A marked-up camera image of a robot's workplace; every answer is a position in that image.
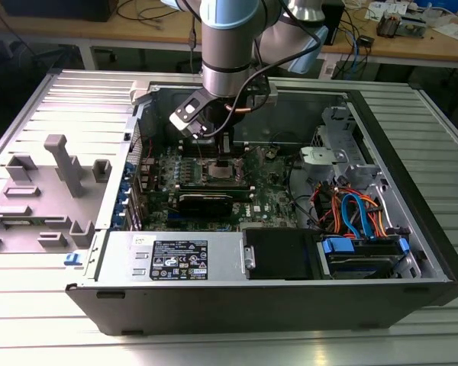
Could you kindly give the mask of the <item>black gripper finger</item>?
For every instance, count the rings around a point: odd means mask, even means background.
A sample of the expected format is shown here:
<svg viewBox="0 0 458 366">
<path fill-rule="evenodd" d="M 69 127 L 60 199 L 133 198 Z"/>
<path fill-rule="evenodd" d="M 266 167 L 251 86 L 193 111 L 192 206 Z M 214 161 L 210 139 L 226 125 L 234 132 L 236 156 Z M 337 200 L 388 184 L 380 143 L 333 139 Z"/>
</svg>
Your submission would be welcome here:
<svg viewBox="0 0 458 366">
<path fill-rule="evenodd" d="M 216 159 L 217 167 L 227 167 L 232 159 L 232 148 L 234 142 L 233 130 L 224 131 L 215 137 L 218 156 Z"/>
</svg>

